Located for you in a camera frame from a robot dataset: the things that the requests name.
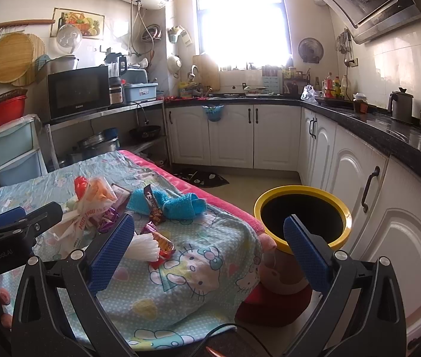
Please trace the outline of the red mesh plastic bag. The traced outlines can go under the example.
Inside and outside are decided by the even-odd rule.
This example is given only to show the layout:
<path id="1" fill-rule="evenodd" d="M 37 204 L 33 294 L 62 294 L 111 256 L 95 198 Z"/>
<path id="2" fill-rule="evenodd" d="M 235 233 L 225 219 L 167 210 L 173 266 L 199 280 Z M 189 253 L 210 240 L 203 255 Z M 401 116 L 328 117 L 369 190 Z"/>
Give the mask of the red mesh plastic bag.
<path id="1" fill-rule="evenodd" d="M 80 200 L 85 195 L 89 182 L 83 176 L 78 176 L 74 180 L 74 190 L 77 198 Z"/>

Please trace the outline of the purple candy wrapper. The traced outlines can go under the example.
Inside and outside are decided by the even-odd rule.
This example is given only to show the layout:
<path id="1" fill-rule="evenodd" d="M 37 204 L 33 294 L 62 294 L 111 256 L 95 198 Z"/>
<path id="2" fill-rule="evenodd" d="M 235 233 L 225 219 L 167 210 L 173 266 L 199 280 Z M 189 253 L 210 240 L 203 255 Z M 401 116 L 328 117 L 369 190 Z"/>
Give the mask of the purple candy wrapper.
<path id="1" fill-rule="evenodd" d="M 119 212 L 114 209 L 114 207 L 110 207 L 105 213 L 101 216 L 99 224 L 97 226 L 97 231 L 100 234 L 107 233 L 112 226 L 116 223 L 119 217 Z"/>

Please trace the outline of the red orange snack wrapper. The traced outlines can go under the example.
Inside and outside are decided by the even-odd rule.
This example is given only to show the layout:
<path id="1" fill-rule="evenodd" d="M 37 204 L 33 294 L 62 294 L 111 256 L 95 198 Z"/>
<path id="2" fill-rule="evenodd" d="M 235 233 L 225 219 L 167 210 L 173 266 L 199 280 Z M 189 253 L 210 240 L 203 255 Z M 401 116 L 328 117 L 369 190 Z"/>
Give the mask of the red orange snack wrapper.
<path id="1" fill-rule="evenodd" d="M 149 262 L 151 267 L 156 270 L 160 267 L 165 261 L 170 260 L 172 255 L 175 252 L 175 246 L 171 240 L 166 238 L 163 234 L 161 234 L 157 229 L 153 222 L 147 223 L 141 231 L 142 234 L 151 234 L 153 240 L 158 243 L 158 258 L 156 261 Z"/>

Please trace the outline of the blue towel cloth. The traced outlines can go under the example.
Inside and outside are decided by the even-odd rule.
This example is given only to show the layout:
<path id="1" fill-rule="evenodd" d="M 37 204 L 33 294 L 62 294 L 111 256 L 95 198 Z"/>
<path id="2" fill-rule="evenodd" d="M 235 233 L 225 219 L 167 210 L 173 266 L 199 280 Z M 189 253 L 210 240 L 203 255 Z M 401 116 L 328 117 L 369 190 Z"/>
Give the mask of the blue towel cloth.
<path id="1" fill-rule="evenodd" d="M 174 198 L 161 190 L 153 190 L 152 193 L 158 207 L 167 219 L 193 220 L 207 209 L 206 201 L 192 192 Z M 151 208 L 143 190 L 135 190 L 131 193 L 126 209 L 138 214 L 150 215 Z"/>

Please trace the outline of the red white paper box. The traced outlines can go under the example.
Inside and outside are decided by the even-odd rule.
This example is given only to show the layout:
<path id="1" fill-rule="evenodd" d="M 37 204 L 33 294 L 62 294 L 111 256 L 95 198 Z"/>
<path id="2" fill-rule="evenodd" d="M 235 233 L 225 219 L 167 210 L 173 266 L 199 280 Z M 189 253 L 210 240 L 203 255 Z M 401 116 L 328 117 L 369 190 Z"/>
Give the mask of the red white paper box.
<path id="1" fill-rule="evenodd" d="M 127 206 L 127 203 L 131 196 L 131 191 L 126 190 L 125 188 L 117 184 L 111 184 L 111 188 L 114 191 L 114 194 L 117 198 L 112 207 L 116 211 L 123 211 Z"/>

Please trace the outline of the teal plastic drawer unit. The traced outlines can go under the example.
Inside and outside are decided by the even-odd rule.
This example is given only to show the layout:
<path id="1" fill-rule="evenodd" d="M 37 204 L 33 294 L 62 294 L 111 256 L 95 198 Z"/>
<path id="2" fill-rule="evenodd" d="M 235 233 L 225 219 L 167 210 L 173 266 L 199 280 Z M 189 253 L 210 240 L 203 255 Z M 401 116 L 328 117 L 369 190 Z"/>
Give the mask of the teal plastic drawer unit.
<path id="1" fill-rule="evenodd" d="M 37 115 L 0 126 L 0 188 L 47 174 L 38 141 L 41 126 Z"/>

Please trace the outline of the black microwave oven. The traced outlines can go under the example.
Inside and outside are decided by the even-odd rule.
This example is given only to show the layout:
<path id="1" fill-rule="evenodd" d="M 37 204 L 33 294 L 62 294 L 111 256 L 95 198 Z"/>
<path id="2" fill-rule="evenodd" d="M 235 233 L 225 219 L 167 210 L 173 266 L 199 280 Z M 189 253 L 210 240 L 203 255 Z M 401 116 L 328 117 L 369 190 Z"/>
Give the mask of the black microwave oven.
<path id="1" fill-rule="evenodd" d="M 104 65 L 53 73 L 46 78 L 50 121 L 111 105 L 108 68 Z"/>

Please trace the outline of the black frying pan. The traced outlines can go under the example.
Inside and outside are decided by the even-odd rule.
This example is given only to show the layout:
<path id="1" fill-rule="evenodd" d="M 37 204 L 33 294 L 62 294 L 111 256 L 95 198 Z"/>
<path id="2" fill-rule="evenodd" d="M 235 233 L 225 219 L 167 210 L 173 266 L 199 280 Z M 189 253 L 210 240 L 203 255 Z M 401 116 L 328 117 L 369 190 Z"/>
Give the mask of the black frying pan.
<path id="1" fill-rule="evenodd" d="M 160 131 L 159 125 L 137 126 L 129 131 L 129 135 L 132 141 L 142 143 L 159 137 Z"/>

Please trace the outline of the black floor mat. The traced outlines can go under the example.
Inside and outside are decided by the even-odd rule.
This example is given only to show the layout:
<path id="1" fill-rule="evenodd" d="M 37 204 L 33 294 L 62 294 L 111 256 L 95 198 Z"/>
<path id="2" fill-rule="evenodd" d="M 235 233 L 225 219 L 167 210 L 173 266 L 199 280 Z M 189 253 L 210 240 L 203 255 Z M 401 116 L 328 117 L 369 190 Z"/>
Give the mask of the black floor mat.
<path id="1" fill-rule="evenodd" d="M 179 170 L 174 174 L 174 176 L 189 184 L 203 189 L 217 188 L 229 184 L 225 178 L 217 173 L 192 168 L 184 168 Z"/>

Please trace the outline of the blue dish rack box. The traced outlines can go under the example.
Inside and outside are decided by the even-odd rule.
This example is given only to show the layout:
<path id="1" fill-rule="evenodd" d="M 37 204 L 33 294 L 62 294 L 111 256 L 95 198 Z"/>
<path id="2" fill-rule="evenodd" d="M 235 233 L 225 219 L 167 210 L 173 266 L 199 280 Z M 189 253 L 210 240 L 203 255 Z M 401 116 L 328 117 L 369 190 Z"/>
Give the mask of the blue dish rack box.
<path id="1" fill-rule="evenodd" d="M 122 86 L 125 103 L 155 100 L 157 97 L 157 83 L 126 83 Z"/>

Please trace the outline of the black granite countertop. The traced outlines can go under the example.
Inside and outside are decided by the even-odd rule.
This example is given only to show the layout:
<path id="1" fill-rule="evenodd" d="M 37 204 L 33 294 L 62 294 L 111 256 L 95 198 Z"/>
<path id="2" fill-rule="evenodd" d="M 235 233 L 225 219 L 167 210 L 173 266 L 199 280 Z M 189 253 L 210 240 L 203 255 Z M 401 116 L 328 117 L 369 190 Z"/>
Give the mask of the black granite countertop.
<path id="1" fill-rule="evenodd" d="M 167 101 L 166 109 L 176 107 L 217 105 L 278 105 L 304 107 L 343 126 L 347 131 L 364 140 L 386 156 L 397 159 L 421 178 L 421 131 L 391 119 L 377 109 L 373 113 L 360 115 L 352 110 L 334 109 L 313 105 L 299 99 L 289 98 L 211 98 L 209 100 L 178 99 Z"/>

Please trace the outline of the black blender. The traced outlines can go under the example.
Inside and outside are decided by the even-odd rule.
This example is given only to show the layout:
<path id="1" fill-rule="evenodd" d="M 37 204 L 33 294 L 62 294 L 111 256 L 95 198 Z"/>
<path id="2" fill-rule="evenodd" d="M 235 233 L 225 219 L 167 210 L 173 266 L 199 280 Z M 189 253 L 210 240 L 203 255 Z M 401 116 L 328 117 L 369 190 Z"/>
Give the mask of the black blender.
<path id="1" fill-rule="evenodd" d="M 104 63 L 108 68 L 110 104 L 119 105 L 124 102 L 122 93 L 122 75 L 127 71 L 127 58 L 122 53 L 109 52 Z"/>

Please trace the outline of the blue hanging basket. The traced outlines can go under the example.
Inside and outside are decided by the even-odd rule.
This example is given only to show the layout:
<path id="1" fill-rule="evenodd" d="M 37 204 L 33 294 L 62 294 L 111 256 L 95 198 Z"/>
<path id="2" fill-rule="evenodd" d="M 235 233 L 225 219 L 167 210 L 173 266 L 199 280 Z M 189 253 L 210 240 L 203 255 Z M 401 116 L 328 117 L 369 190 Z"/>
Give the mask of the blue hanging basket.
<path id="1" fill-rule="evenodd" d="M 204 114 L 209 122 L 217 123 L 223 116 L 224 105 L 202 106 Z"/>

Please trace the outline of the wooden cutting board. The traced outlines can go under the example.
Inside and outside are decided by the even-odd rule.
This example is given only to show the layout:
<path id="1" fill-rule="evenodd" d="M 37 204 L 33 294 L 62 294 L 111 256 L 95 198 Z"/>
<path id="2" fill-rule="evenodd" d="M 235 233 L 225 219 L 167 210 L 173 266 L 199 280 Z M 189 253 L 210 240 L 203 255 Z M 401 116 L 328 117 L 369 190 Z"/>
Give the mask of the wooden cutting board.
<path id="1" fill-rule="evenodd" d="M 212 91 L 219 91 L 221 85 L 217 64 L 206 54 L 193 56 L 193 63 L 198 67 L 198 81 L 205 88 L 212 88 Z"/>

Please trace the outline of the wall mounted small fan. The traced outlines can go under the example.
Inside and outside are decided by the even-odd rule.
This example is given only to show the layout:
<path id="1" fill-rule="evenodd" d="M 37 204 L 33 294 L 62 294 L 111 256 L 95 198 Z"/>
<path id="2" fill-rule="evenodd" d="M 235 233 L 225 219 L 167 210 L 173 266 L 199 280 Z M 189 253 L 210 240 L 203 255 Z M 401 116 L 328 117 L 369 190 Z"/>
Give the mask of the wall mounted small fan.
<path id="1" fill-rule="evenodd" d="M 324 57 L 324 47 L 315 38 L 302 39 L 298 46 L 299 56 L 304 63 L 318 64 Z"/>

